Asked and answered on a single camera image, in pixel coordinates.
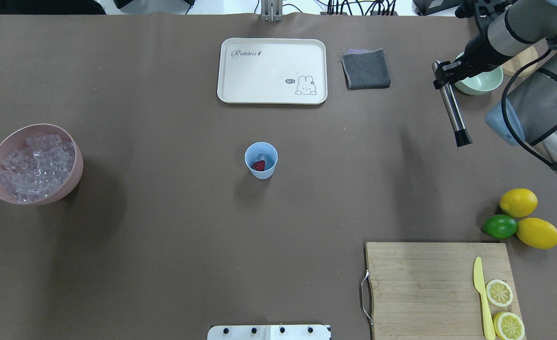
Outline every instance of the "bunny illustration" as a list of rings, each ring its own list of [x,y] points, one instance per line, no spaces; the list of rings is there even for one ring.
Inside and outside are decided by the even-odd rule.
[[[316,94],[316,85],[311,76],[300,76],[297,79],[297,91],[295,94]]]

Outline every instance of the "plastic cup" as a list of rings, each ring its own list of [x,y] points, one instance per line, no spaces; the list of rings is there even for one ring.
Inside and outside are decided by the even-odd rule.
[[[5,138],[4,142],[0,144],[0,172],[4,170],[1,163],[4,158],[8,155],[10,151],[13,150],[20,150],[22,148],[26,148],[26,139],[29,137],[37,137],[37,136],[47,136],[51,134],[58,134],[60,138],[64,142],[73,142],[75,146],[75,163],[73,164],[73,169],[69,173],[67,179],[62,183],[62,185],[56,189],[56,191],[52,192],[49,196],[42,198],[39,201],[30,202],[30,203],[18,203],[16,198],[10,195],[4,185],[0,182],[0,199],[12,203],[12,204],[20,204],[24,206],[28,205],[42,205],[55,202],[60,200],[64,196],[67,196],[73,189],[75,189],[76,185],[78,184],[80,178],[82,178],[82,172],[84,171],[84,159],[82,158],[82,153],[77,146],[77,143],[71,137],[71,135],[65,131],[62,127],[57,127],[56,125],[52,124],[35,124],[29,125],[28,127],[24,127],[15,133],[11,134],[7,138]]]
[[[251,164],[253,164],[255,158],[257,158],[257,155],[259,155],[260,153],[269,155],[270,158],[274,161],[274,164],[272,165],[272,167],[270,167],[270,169],[257,171],[251,168]],[[255,178],[259,180],[265,180],[268,177],[272,176],[274,168],[276,168],[277,162],[279,161],[278,154],[279,153],[277,153],[277,149],[275,149],[274,146],[272,146],[271,144],[266,142],[257,142],[247,148],[247,151],[245,152],[245,165],[247,166],[251,174],[255,176]]]

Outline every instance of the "gray cloth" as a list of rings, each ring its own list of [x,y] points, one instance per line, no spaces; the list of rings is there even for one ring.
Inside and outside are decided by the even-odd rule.
[[[384,50],[348,50],[346,54],[341,55],[341,64],[350,90],[390,87],[390,74]]]

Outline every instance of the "metal muddler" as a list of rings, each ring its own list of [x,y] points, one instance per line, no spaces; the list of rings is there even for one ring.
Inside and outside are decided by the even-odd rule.
[[[438,69],[438,64],[440,64],[439,61],[432,64],[434,75]],[[465,129],[464,119],[461,117],[461,112],[459,111],[459,106],[457,105],[457,99],[455,98],[455,94],[453,92],[453,86],[451,84],[444,84],[444,86],[440,88],[440,95],[442,95],[442,101],[444,102],[444,106],[447,108],[448,118],[451,120],[451,125],[453,126],[457,147],[472,144],[471,138]]]

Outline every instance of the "bowl of ice cubes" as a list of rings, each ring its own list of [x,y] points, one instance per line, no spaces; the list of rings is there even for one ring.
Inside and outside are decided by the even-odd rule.
[[[24,127],[0,144],[0,199],[22,205],[60,200],[82,177],[84,159],[61,127]]]

